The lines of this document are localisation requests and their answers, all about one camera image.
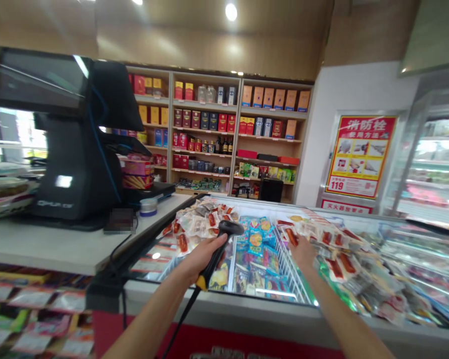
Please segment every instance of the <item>shelving unit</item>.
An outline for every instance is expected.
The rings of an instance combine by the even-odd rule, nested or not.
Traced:
[[[156,106],[159,108],[168,108],[168,123],[163,124],[163,119],[161,119],[160,124],[146,123],[146,131],[148,133],[148,144],[146,147],[154,155],[166,155],[167,165],[166,166],[155,166],[155,172],[162,174],[163,178],[170,183],[178,183],[180,178],[187,178],[190,181],[200,181],[203,178],[216,178],[222,179],[222,191],[220,194],[231,195],[233,189],[233,181],[236,179],[242,182],[256,183],[259,180],[249,179],[241,176],[235,176],[235,169],[238,167],[239,162],[248,162],[261,166],[278,167],[281,169],[290,169],[296,171],[294,183],[285,182],[283,189],[282,202],[283,203],[293,203],[295,202],[295,183],[298,182],[299,166],[285,164],[277,161],[265,161],[265,160],[254,160],[248,159],[246,157],[238,157],[236,155],[238,149],[257,151],[263,154],[273,154],[277,156],[288,156],[301,158],[304,135],[306,131],[308,113],[307,112],[297,112],[297,111],[284,111],[277,109],[265,109],[265,108],[254,108],[242,106],[242,91],[243,86],[260,86],[269,87],[274,89],[284,89],[284,90],[312,90],[312,86],[304,84],[294,84],[287,82],[278,81],[265,81],[265,80],[248,80],[243,79],[237,75],[230,76],[214,76],[205,75],[199,73],[184,73],[178,71],[163,71],[149,69],[146,67],[128,66],[129,73],[144,75],[145,77],[161,78],[166,82],[166,93],[163,96],[152,96],[152,95],[135,95],[137,103],[143,106]],[[183,93],[186,93],[185,84],[192,83],[194,86],[195,100],[177,99],[175,98],[175,82],[180,81],[183,83]],[[228,90],[230,86],[235,87],[235,104],[218,104],[209,102],[199,102],[196,101],[198,87],[200,85],[213,86],[218,90],[219,86],[223,86],[225,90]],[[206,112],[216,112],[218,114],[227,114],[235,116],[235,129],[234,132],[223,132],[223,131],[213,131],[205,130],[201,128],[187,128],[181,126],[174,126],[174,113],[175,109],[190,110],[190,111],[206,111]],[[294,139],[285,138],[270,138],[264,136],[254,136],[248,134],[239,134],[239,120],[241,117],[256,118],[264,117],[271,118],[274,120],[282,120],[284,124],[283,132],[286,128],[286,120],[296,120],[296,134]],[[154,131],[155,129],[168,130],[168,147],[154,146]],[[217,154],[217,153],[205,153],[199,151],[191,151],[190,149],[180,149],[174,148],[173,146],[173,135],[176,133],[184,133],[192,136],[196,139],[202,140],[204,143],[207,140],[209,143],[215,141],[219,136],[221,142],[223,143],[223,137],[227,139],[232,139],[233,151],[231,155],[228,154]],[[209,173],[203,171],[191,171],[188,169],[174,168],[173,166],[173,155],[186,155],[195,157],[198,161],[208,161],[214,163],[216,167],[229,167],[230,175]],[[208,191],[194,190],[188,187],[177,187],[177,191],[180,193],[202,193]],[[250,198],[257,199],[257,196],[250,196]]]

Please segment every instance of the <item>orange liquor box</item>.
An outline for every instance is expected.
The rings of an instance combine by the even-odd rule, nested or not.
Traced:
[[[259,87],[259,86],[254,87],[253,107],[259,107],[259,108],[262,107],[263,93],[264,93],[263,87]]]
[[[148,107],[140,105],[138,111],[140,112],[141,123],[146,125],[148,123]]]
[[[228,115],[228,126],[227,126],[227,132],[234,133],[234,127],[236,125],[236,116],[235,115]]]
[[[276,110],[284,109],[284,96],[286,95],[286,90],[277,89],[274,96],[274,108]]]
[[[145,77],[141,75],[135,75],[135,94],[145,95]]]
[[[160,124],[160,108],[152,106],[150,107],[150,117],[151,117],[151,123],[154,125]]]
[[[185,100],[193,101],[195,99],[195,92],[192,83],[185,83]]]
[[[183,100],[183,82],[175,81],[175,99]]]
[[[218,119],[218,131],[226,132],[227,124],[228,124],[228,115],[220,114],[220,117]]]
[[[246,134],[247,123],[248,123],[248,118],[241,116],[239,119],[238,133],[243,134],[243,135]]]
[[[288,90],[286,94],[286,111],[294,111],[294,108],[296,107],[296,90]]]
[[[243,97],[241,99],[241,105],[244,107],[251,106],[251,95],[253,93],[252,86],[243,86]]]
[[[191,127],[191,111],[190,110],[183,110],[183,127],[187,127],[187,128]]]
[[[283,122],[280,120],[273,121],[273,129],[271,131],[271,137],[281,138],[281,132],[283,130]]]
[[[168,125],[168,107],[161,108],[161,124],[164,126]]]
[[[266,87],[264,89],[263,108],[273,107],[273,97],[274,97],[274,89]]]
[[[310,91],[301,91],[298,100],[298,112],[308,112]]]
[[[254,118],[249,118],[246,124],[246,134],[253,135],[254,134]]]
[[[201,112],[200,111],[193,111],[193,118],[191,121],[191,127],[192,128],[200,128],[200,120],[201,120]]]

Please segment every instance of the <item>glass freezer lid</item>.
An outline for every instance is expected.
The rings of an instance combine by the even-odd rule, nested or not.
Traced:
[[[228,243],[225,260],[220,268],[214,272],[210,281],[210,290],[221,292],[224,295],[244,295],[261,300],[318,306],[318,301],[287,249],[289,235],[286,234],[286,228],[294,226],[294,230],[299,233],[302,228],[310,225],[313,228],[311,232],[302,233],[308,235],[308,238],[309,233],[317,236],[317,232],[312,232],[313,230],[321,231],[322,236],[319,240],[325,237],[326,231],[331,233],[333,240],[336,240],[337,234],[342,234],[347,238],[348,233],[350,233],[349,235],[356,236],[358,240],[362,240],[366,244],[367,253],[377,258],[379,263],[368,265],[361,262],[359,264],[361,257],[357,253],[349,249],[337,250],[332,248],[332,245],[326,247],[322,245],[323,243],[320,243],[317,245],[317,249],[320,250],[321,256],[314,264],[320,276],[353,311],[364,316],[386,317],[385,314],[378,311],[377,307],[373,309],[372,296],[365,299],[364,292],[356,291],[349,285],[352,282],[351,278],[356,279],[354,274],[348,276],[349,273],[345,273],[344,280],[336,277],[334,266],[336,265],[343,270],[342,260],[344,259],[342,259],[342,256],[349,256],[353,264],[359,258],[358,264],[356,264],[358,271],[364,273],[366,270],[372,276],[384,276],[396,285],[395,295],[403,296],[404,284],[399,284],[400,282],[396,280],[397,277],[394,277],[395,273],[391,275],[392,272],[386,266],[386,261],[389,260],[392,263],[392,268],[396,270],[399,276],[407,278],[406,281],[412,280],[413,274],[415,275],[416,281],[409,284],[407,288],[407,291],[411,293],[409,301],[413,300],[413,296],[420,298],[422,296],[422,302],[427,303],[428,297],[426,295],[432,288],[428,285],[426,287],[427,292],[421,290],[420,286],[423,285],[422,280],[419,282],[421,277],[411,267],[413,262],[416,261],[405,262],[399,256],[385,256],[388,255],[388,252],[381,252],[381,250],[387,248],[386,246],[394,245],[398,248],[407,246],[409,248],[405,247],[404,250],[399,251],[399,255],[408,252],[413,253],[414,258],[420,258],[417,253],[424,253],[422,248],[418,248],[408,240],[409,238],[417,238],[413,237],[414,233],[426,237],[427,242],[423,241],[423,243],[445,243],[449,245],[449,239],[439,238],[439,236],[427,230],[409,225],[401,220],[377,216],[343,215],[321,209],[310,211],[293,205],[232,197],[209,196],[208,199],[206,201],[207,206],[201,203],[198,207],[179,211],[176,216],[177,224],[183,225],[183,227],[177,226],[175,235],[173,234],[175,221],[170,223],[168,229],[170,233],[166,233],[168,230],[165,229],[164,232],[157,235],[153,247],[141,253],[140,258],[129,266],[127,277],[155,282],[164,280],[179,265],[184,255],[201,240],[194,232],[193,235],[188,235],[191,234],[188,232],[191,227],[187,220],[193,221],[193,226],[199,227],[197,223],[207,220],[210,214],[214,216],[215,213],[216,222],[228,215],[232,220],[242,223],[247,232],[244,236],[233,237],[232,241]],[[316,219],[316,215],[321,218],[321,224],[318,224],[320,219]],[[201,232],[201,235],[206,236],[208,234],[206,231]],[[184,235],[183,238],[186,239],[187,248],[183,247],[180,234]],[[324,247],[326,250],[331,250],[333,253],[331,257],[328,257],[329,253],[326,250],[321,252]],[[419,308],[419,310],[416,307],[413,308],[414,310],[403,309],[403,320],[428,326],[447,325],[446,321],[431,308],[430,304],[428,308]]]

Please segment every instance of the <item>ceiling light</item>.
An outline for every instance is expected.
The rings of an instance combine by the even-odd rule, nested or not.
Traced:
[[[236,10],[236,6],[234,6],[234,4],[231,3],[226,5],[224,12],[229,21],[235,21],[238,16],[238,10]]]

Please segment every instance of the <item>poster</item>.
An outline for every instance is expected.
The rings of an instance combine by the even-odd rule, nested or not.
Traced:
[[[375,199],[396,116],[341,116],[326,192]]]

